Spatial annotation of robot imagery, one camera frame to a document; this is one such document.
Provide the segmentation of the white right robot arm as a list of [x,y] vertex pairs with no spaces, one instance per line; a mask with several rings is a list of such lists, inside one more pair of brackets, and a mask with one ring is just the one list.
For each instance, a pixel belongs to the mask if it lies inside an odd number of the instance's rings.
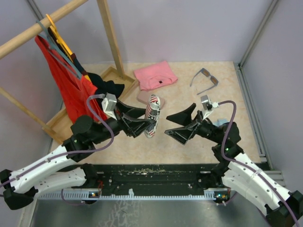
[[[229,122],[220,126],[208,120],[215,108],[232,104]],[[216,143],[212,147],[218,164],[208,174],[199,174],[197,184],[202,188],[226,187],[234,190],[251,202],[272,227],[298,227],[303,216],[303,195],[291,192],[270,178],[238,145],[240,131],[234,122],[237,106],[234,101],[206,102],[205,108],[191,117],[196,104],[179,113],[167,116],[167,120],[180,125],[166,130],[179,143],[185,145],[196,135]]]

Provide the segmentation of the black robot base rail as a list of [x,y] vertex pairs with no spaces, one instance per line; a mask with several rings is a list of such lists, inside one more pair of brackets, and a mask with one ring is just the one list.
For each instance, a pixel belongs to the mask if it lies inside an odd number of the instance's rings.
[[214,176],[214,164],[95,165],[97,179],[81,186],[42,195],[43,200],[209,200],[227,204],[232,190]]

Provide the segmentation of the flag newspaper print glasses case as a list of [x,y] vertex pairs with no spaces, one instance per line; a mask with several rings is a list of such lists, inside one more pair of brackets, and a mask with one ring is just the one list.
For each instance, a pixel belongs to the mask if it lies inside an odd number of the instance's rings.
[[160,105],[160,98],[156,95],[151,95],[146,106],[145,119],[151,119],[153,123],[144,131],[147,138],[152,138],[155,135],[160,117]]

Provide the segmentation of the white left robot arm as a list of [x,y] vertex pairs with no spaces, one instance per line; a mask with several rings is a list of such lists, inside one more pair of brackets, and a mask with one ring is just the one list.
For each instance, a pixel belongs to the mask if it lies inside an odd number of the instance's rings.
[[114,137],[123,131],[136,138],[149,126],[153,119],[143,119],[145,109],[125,105],[118,101],[114,118],[97,123],[88,115],[80,116],[71,126],[72,136],[54,151],[19,170],[5,169],[0,173],[3,199],[11,210],[21,209],[43,194],[62,191],[66,188],[92,188],[98,184],[98,174],[92,164],[74,166],[98,151],[95,145],[108,141],[101,150],[108,148]]

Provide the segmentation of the pink glasses case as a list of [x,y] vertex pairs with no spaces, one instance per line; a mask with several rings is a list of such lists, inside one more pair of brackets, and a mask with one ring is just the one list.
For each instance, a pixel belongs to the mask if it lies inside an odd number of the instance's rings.
[[[136,99],[137,99],[139,102],[141,102],[141,103],[147,105],[148,100],[149,100],[149,98],[150,98],[151,95],[153,95],[153,92],[140,91],[139,94],[137,95]],[[166,103],[166,101],[165,101],[165,99],[162,98],[162,97],[159,97],[159,98],[160,98],[160,107],[163,108],[164,105],[165,105],[165,103]]]

